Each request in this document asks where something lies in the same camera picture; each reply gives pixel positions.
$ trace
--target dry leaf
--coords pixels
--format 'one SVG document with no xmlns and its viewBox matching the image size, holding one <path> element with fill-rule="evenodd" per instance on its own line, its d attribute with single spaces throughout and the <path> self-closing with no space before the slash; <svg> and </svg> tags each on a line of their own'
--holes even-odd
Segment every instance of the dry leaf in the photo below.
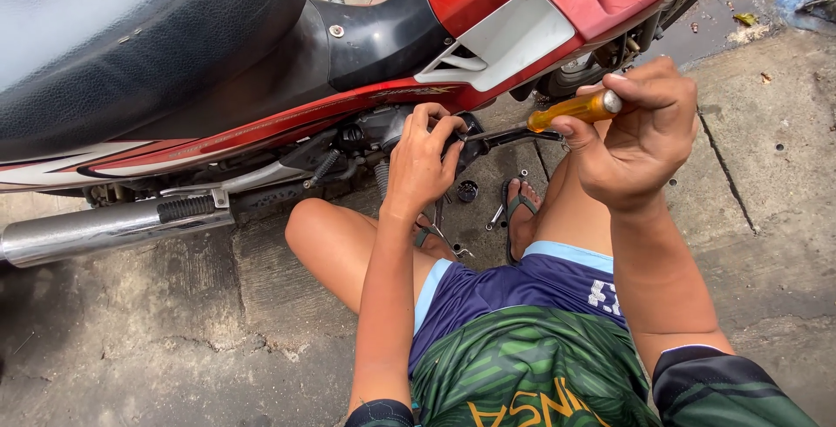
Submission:
<svg viewBox="0 0 836 427">
<path fill-rule="evenodd" d="M 758 23 L 758 17 L 751 12 L 743 12 L 732 17 L 742 22 L 746 27 L 750 27 Z"/>
</svg>

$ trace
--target man's left hand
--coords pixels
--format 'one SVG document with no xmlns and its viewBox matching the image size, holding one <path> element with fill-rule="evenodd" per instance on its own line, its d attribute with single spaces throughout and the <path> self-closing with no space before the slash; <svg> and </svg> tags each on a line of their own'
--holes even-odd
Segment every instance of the man's left hand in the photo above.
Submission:
<svg viewBox="0 0 836 427">
<path fill-rule="evenodd" d="M 428 126 L 435 124 L 432 133 Z M 458 130 L 467 131 L 461 117 L 453 117 L 436 103 L 415 107 L 404 122 L 401 141 L 392 151 L 389 187 L 381 212 L 414 220 L 453 184 L 455 165 L 464 143 L 452 144 L 444 156 L 444 143 Z"/>
</svg>

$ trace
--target hand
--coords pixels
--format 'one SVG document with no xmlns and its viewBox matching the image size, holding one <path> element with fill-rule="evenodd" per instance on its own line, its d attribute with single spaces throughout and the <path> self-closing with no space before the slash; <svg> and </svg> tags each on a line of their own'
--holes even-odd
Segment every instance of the hand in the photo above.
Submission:
<svg viewBox="0 0 836 427">
<path fill-rule="evenodd" d="M 552 127 L 566 137 L 577 158 L 583 190 L 611 211 L 642 209 L 691 154 L 696 138 L 696 85 L 681 77 L 669 57 L 608 74 L 603 85 L 626 101 L 602 142 L 589 123 L 557 117 Z M 601 87 L 581 87 L 587 94 Z"/>
<path fill-rule="evenodd" d="M 427 127 L 434 123 L 432 133 Z M 461 117 L 453 117 L 440 104 L 415 107 L 404 122 L 401 141 L 394 147 L 389 168 L 389 187 L 381 212 L 415 220 L 431 202 L 453 184 L 455 165 L 464 143 L 452 144 L 444 156 L 444 143 L 453 133 L 467 131 Z"/>
</svg>

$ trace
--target shirt sleeve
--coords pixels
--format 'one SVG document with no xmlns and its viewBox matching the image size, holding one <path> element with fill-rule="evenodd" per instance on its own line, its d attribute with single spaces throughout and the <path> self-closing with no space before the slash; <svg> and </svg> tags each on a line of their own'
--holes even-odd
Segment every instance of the shirt sleeve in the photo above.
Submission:
<svg viewBox="0 0 836 427">
<path fill-rule="evenodd" d="M 816 427 L 757 363 L 707 346 L 662 353 L 653 401 L 664 427 Z"/>
<path fill-rule="evenodd" d="M 345 427 L 415 427 L 412 410 L 401 401 L 375 400 L 354 410 Z"/>
</svg>

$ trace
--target motorcycle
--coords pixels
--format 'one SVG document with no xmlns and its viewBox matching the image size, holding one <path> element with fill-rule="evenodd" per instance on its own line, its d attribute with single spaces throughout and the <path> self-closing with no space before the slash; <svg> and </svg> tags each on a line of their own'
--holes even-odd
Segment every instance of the motorcycle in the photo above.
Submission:
<svg viewBox="0 0 836 427">
<path fill-rule="evenodd" d="M 0 260 L 230 225 L 359 168 L 384 188 L 417 103 L 483 133 L 470 111 L 567 99 L 696 1 L 0 0 L 0 192 L 92 207 L 8 225 Z M 459 169 L 531 135 L 487 135 Z"/>
</svg>

